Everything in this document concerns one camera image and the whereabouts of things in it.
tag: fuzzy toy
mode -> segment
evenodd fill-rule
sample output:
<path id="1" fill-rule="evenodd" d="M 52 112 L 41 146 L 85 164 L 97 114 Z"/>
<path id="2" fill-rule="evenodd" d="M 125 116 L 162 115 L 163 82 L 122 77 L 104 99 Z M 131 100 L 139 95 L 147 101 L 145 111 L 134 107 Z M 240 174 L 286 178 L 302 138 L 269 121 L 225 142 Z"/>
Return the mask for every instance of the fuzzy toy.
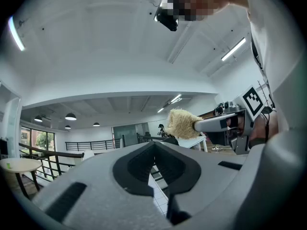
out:
<path id="1" fill-rule="evenodd" d="M 182 139 L 192 139 L 200 135 L 200 132 L 193 129 L 196 121 L 201 121 L 197 117 L 185 110 L 172 109 L 168 116 L 168 126 L 165 129 L 168 134 Z"/>

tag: white table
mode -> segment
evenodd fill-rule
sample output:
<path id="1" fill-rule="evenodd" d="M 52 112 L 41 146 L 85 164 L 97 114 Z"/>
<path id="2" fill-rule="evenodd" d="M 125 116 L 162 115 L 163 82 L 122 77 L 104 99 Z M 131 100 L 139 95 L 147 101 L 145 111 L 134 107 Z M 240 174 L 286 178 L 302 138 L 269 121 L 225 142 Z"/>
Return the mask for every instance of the white table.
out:
<path id="1" fill-rule="evenodd" d="M 29 198 L 29 196 L 24 188 L 20 173 L 31 172 L 35 187 L 39 191 L 39 186 L 37 184 L 35 176 L 35 170 L 37 170 L 41 166 L 41 162 L 34 159 L 10 158 L 0 160 L 0 167 L 2 169 L 7 172 L 15 173 L 20 189 L 27 198 Z"/>
<path id="2" fill-rule="evenodd" d="M 206 144 L 206 137 L 205 136 L 198 136 L 195 139 L 189 139 L 189 140 L 184 140 L 184 139 L 177 139 L 179 146 L 184 147 L 184 148 L 191 148 L 195 146 L 198 143 L 203 143 L 204 150 L 205 152 L 208 152 L 207 150 L 207 144 Z"/>

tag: window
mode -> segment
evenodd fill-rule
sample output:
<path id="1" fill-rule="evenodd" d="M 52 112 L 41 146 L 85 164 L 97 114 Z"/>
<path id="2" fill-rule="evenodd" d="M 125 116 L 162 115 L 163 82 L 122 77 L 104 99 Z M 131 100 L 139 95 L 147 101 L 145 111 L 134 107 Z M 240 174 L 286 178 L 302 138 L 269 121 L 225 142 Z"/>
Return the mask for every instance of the window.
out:
<path id="1" fill-rule="evenodd" d="M 21 127 L 21 143 L 43 150 L 55 151 L 54 133 Z"/>

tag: round table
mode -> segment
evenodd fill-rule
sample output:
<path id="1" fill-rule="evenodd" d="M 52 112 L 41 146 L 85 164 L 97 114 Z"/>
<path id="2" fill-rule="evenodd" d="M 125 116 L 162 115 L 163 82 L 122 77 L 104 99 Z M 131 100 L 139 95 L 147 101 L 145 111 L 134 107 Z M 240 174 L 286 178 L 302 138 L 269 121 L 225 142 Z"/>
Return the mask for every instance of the round table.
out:
<path id="1" fill-rule="evenodd" d="M 37 170 L 39 167 L 42 166 L 41 162 L 34 159 L 10 158 L 10 159 L 0 160 L 0 166 L 5 171 L 16 174 L 16 178 L 20 186 L 20 189 L 27 198 L 29 198 L 29 196 L 24 188 L 24 184 L 21 180 L 20 173 L 31 172 L 35 187 L 39 191 L 39 186 L 35 176 L 35 170 Z"/>

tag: ceiling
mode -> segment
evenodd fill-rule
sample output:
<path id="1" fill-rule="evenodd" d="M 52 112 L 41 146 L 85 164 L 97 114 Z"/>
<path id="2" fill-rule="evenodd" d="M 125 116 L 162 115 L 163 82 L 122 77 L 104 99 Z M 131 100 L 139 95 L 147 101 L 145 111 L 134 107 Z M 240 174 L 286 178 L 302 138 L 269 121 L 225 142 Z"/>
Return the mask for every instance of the ceiling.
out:
<path id="1" fill-rule="evenodd" d="M 170 66 L 211 76 L 249 48 L 250 27 L 243 8 L 228 6 L 202 22 L 179 22 L 178 30 L 171 32 L 154 21 L 159 2 L 26 0 L 14 21 L 22 22 L 17 30 L 27 50 L 16 53 L 14 43 L 5 50 L 14 67 L 34 78 L 64 58 L 89 57 L 97 49 L 111 49 L 119 56 L 120 52 L 151 55 Z M 248 42 L 222 62 L 221 57 L 242 37 Z"/>
<path id="2" fill-rule="evenodd" d="M 182 95 L 180 105 L 188 103 L 193 95 Z M 22 110 L 21 119 L 32 122 L 35 116 L 42 115 L 47 119 L 64 119 L 67 113 L 74 113 L 77 118 L 95 117 L 105 114 L 135 113 L 156 114 L 174 95 L 147 95 L 108 97 L 73 102 L 55 103 Z"/>

